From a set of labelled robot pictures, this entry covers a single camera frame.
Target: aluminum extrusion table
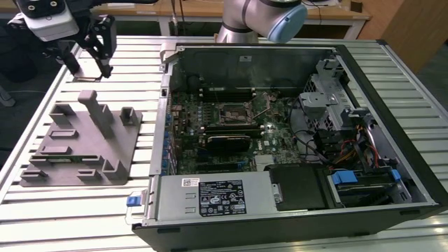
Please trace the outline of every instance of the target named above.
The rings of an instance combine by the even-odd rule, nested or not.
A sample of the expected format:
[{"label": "aluminum extrusion table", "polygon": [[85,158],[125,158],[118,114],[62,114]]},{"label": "aluminum extrusion table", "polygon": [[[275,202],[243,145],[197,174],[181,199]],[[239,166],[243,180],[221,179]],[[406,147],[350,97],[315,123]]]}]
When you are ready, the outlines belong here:
[{"label": "aluminum extrusion table", "polygon": [[[126,196],[147,186],[151,134],[161,81],[159,45],[163,42],[213,42],[209,37],[118,37],[109,79],[101,82],[71,82],[62,67],[0,171],[0,250],[9,251],[151,251],[130,231],[125,220]],[[389,106],[415,148],[437,178],[448,188],[448,113],[435,102],[387,46],[375,41],[293,40],[290,43],[341,43],[347,47],[385,104]],[[73,49],[79,64],[91,64],[90,56]],[[131,180],[122,186],[21,187],[19,173],[29,163],[49,128],[47,112],[54,103],[71,103],[74,110],[82,89],[98,92],[97,100],[110,110],[131,106],[143,111],[130,167]],[[358,103],[359,93],[353,91]],[[142,216],[142,207],[131,210]],[[442,213],[423,220],[405,222],[375,235],[279,243],[215,251],[446,251],[448,217]]]}]

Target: barcode sticker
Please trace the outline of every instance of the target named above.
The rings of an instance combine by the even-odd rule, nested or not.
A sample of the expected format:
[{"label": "barcode sticker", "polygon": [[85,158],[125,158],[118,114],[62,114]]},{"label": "barcode sticker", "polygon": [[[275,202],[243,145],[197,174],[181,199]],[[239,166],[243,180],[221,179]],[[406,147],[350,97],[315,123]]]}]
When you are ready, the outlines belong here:
[{"label": "barcode sticker", "polygon": [[198,186],[198,178],[183,178],[181,180],[181,186],[187,187],[187,186]]}]

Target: wooden cabinet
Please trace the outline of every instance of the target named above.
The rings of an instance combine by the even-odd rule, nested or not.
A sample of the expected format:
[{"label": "wooden cabinet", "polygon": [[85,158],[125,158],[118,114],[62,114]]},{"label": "wooden cabinet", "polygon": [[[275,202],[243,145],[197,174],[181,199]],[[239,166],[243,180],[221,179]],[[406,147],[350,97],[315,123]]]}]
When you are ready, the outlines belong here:
[{"label": "wooden cabinet", "polygon": [[371,14],[358,39],[383,39],[418,72],[448,39],[446,0],[362,0]]}]

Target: motherboard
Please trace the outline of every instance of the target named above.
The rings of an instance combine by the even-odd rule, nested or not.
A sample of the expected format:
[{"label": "motherboard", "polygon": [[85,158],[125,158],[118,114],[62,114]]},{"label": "motherboard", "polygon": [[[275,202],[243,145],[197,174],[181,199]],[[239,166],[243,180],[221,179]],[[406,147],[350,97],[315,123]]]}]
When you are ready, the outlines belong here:
[{"label": "motherboard", "polygon": [[257,171],[259,163],[299,163],[287,123],[291,102],[271,90],[173,93],[175,173]]}]

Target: wooden desk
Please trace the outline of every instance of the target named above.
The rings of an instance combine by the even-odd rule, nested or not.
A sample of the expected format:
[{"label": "wooden desk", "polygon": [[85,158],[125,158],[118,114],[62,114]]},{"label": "wooden desk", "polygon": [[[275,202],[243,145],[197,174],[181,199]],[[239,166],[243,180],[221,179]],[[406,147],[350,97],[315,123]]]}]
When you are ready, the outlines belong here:
[{"label": "wooden desk", "polygon": [[[223,0],[185,0],[182,1],[183,15],[186,22],[221,22],[222,16],[222,1]],[[363,23],[370,19],[370,15],[366,12],[357,13],[346,11],[350,0],[342,0],[342,7],[321,7],[319,15],[318,9],[307,10],[306,25],[338,25],[349,26],[345,33],[345,39],[355,39],[361,31]],[[167,22],[171,17],[171,5],[170,0],[159,0],[158,13],[161,15],[158,22],[159,27],[163,29],[161,34],[169,32]],[[179,5],[175,0],[175,14],[179,21]]]},{"label": "wooden desk", "polygon": [[[363,23],[370,19],[366,12],[357,13],[346,11],[349,0],[342,0],[342,8],[321,7],[307,11],[306,25],[338,25],[347,26],[345,39],[355,39]],[[222,0],[186,0],[182,1],[186,22],[221,22]],[[0,0],[0,18],[11,18],[17,12],[14,4],[9,0]],[[106,5],[97,7],[93,11],[98,14],[114,15],[117,20],[126,21],[157,21],[161,36],[169,36],[169,22],[171,18],[170,0],[159,0],[154,5],[134,5],[133,8],[107,8]],[[175,13],[179,21],[179,5],[175,0]]]}]

